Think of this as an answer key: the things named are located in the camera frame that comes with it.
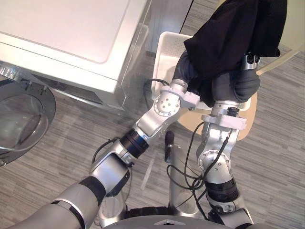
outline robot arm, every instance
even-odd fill
[[[246,55],[243,58],[240,81],[243,82],[239,87],[243,95],[252,95],[257,90],[259,79],[256,76],[255,69],[258,65],[259,58],[249,58]],[[232,173],[231,150],[234,147],[238,132],[246,126],[246,119],[239,117],[240,98],[236,91],[221,90],[223,86],[228,88],[230,79],[219,77],[214,82],[214,96],[217,97],[210,115],[205,115],[205,121],[202,131],[202,143],[197,150],[199,167],[203,173],[216,159],[219,153],[217,163],[210,169],[205,179],[207,190],[206,198],[212,207],[208,217],[210,221],[229,226],[231,228],[246,228],[253,224],[251,216],[245,207],[244,199],[237,189],[237,185]],[[228,142],[222,152],[225,139]]]
[[[193,109],[198,105],[199,96],[186,90],[187,83],[179,79],[163,87],[153,107],[94,162],[87,178],[10,229],[88,229],[103,198],[119,193],[129,178],[128,167],[134,165],[149,143],[179,118],[181,108]]]

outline black cloth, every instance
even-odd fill
[[[286,12],[287,0],[225,1],[209,21],[184,42],[189,61],[198,71],[196,77],[188,77],[192,78],[188,91],[213,106],[213,79],[238,71],[246,53],[279,56],[278,44]]]

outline white appliance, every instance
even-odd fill
[[[132,112],[144,81],[139,71],[150,4],[2,0],[0,64],[84,102]]]
[[[0,166],[23,155],[47,131],[56,109],[49,88],[134,112],[145,80],[150,4],[0,1]]]

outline gray carpet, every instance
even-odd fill
[[[196,0],[183,28],[192,35],[216,7],[216,0]],[[147,57],[147,74],[153,58]],[[262,65],[269,62],[264,59]],[[305,228],[305,54],[299,53],[261,76],[255,121],[250,134],[232,153],[233,172],[255,222],[279,229]],[[20,159],[0,168],[0,229],[17,223],[87,175],[92,154],[135,120],[113,115],[55,93],[57,111],[44,138]],[[145,111],[144,104],[138,113]],[[186,150],[191,132],[171,129]],[[190,165],[197,167],[196,136]],[[156,155],[145,190],[145,171]],[[169,179],[163,162],[163,138],[155,141],[133,169],[130,208],[164,206]],[[206,212],[209,206],[202,201]]]

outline white clamp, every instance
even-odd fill
[[[182,91],[172,88],[170,86],[163,86],[161,88],[160,92],[161,93],[168,92],[168,93],[178,96],[180,99],[181,106],[188,107],[192,110],[198,106],[199,101],[200,101],[200,96],[198,96],[192,92],[186,92],[184,94]]]
[[[224,114],[218,114],[218,116],[202,115],[202,120],[236,130],[244,130],[247,126],[246,118],[233,117]]]

